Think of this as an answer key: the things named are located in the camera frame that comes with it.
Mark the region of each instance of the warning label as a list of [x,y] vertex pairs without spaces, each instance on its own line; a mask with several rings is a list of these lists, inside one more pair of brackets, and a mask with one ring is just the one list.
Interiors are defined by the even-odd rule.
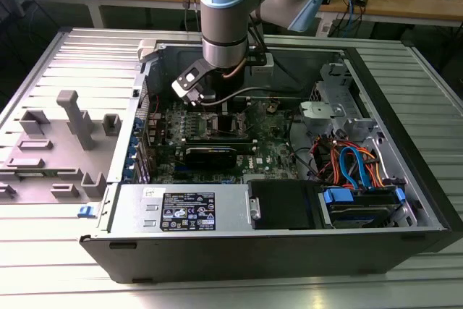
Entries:
[[214,193],[164,193],[161,229],[165,232],[215,230]]

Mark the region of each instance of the gray plastic block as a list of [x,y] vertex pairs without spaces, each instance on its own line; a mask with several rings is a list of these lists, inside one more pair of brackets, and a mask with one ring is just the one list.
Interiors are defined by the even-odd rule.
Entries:
[[[53,143],[50,150],[20,150],[17,144],[31,140],[25,132],[21,134],[9,157],[0,166],[0,182],[10,184],[19,193],[14,197],[15,203],[56,203],[51,186],[57,182],[72,183],[79,191],[77,198],[63,198],[67,202],[101,200],[101,197],[89,198],[80,184],[84,173],[92,179],[96,179],[100,172],[107,177],[118,138],[106,136],[101,121],[93,124],[95,147],[92,151],[82,149],[77,137],[69,131],[67,119],[51,119],[50,124],[41,125],[43,139]],[[41,158],[45,166],[39,169],[8,167],[11,158]],[[10,198],[4,202],[0,198],[0,203],[10,203]]]
[[109,137],[116,137],[121,131],[121,119],[118,114],[106,114],[101,122],[104,132]]
[[49,139],[43,140],[23,140],[17,146],[21,151],[31,150],[50,150],[53,143]]
[[79,98],[79,96],[75,90],[62,90],[56,98],[56,103],[66,111],[72,129],[82,148],[85,151],[89,151],[95,144],[88,131],[88,126],[80,113],[79,106],[77,105],[77,98]]
[[0,173],[0,181],[20,181],[21,178],[14,172],[3,172]]
[[61,180],[80,180],[84,176],[80,168],[74,171],[58,172],[56,173]]
[[80,184],[83,190],[90,198],[102,198],[106,190],[106,179],[103,173],[98,175],[96,182],[93,182],[88,173],[85,173],[84,178]]
[[0,183],[0,198],[12,198],[16,194],[13,187]]
[[40,137],[43,135],[41,124],[48,124],[50,121],[41,110],[26,111],[22,115],[20,124],[23,130],[30,137]]
[[7,163],[10,168],[43,168],[44,165],[41,158],[11,158]]
[[[94,124],[92,122],[92,119],[90,118],[90,115],[88,114],[87,110],[82,110],[80,112],[82,115],[82,118],[84,120],[84,124],[87,126],[88,132],[90,134],[93,132]],[[69,127],[69,131],[71,131],[71,134],[75,135],[74,127],[72,126],[71,122],[67,122],[67,126]]]
[[55,198],[77,198],[79,191],[74,184],[53,184],[50,192]]

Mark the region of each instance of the white label sticker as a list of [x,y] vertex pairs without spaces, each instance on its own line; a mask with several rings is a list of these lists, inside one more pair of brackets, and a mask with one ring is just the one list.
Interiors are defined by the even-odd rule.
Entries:
[[147,187],[143,189],[144,198],[160,198],[166,192],[165,187]]
[[17,173],[18,177],[43,177],[42,173]]

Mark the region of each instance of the blue cable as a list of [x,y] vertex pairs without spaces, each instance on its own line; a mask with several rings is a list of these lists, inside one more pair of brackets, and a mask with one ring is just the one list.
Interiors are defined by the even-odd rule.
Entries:
[[342,37],[341,38],[344,38],[346,36],[346,34],[350,31],[350,27],[351,27],[351,24],[352,24],[352,18],[354,17],[354,6],[352,5],[352,0],[349,0],[349,21],[347,22],[347,26],[346,28],[344,29],[344,32],[342,33]]
[[349,176],[349,173],[346,170],[346,161],[344,160],[344,157],[346,156],[346,153],[349,150],[354,153],[355,158],[357,159],[357,163],[359,164],[360,179],[362,180],[363,186],[366,188],[370,188],[371,182],[370,182],[369,176],[365,172],[365,165],[363,164],[362,155],[360,154],[359,151],[357,151],[356,148],[353,148],[351,146],[346,146],[345,148],[342,149],[341,153],[339,154],[339,166],[341,167],[341,173],[352,184],[352,186],[354,186],[354,189],[358,190],[359,185],[354,179],[352,179]]

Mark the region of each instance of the metal bracket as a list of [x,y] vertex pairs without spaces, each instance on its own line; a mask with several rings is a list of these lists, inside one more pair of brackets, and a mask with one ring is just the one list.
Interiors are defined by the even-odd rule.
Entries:
[[253,220],[260,219],[259,198],[251,197],[249,199],[249,212],[251,215],[251,219]]
[[151,59],[151,54],[154,54],[157,51],[156,44],[156,39],[141,40],[137,48],[138,61],[142,63],[149,61]]
[[206,60],[198,59],[178,76],[172,83],[172,88],[181,99],[195,106],[204,99],[203,87],[199,82],[215,69]]

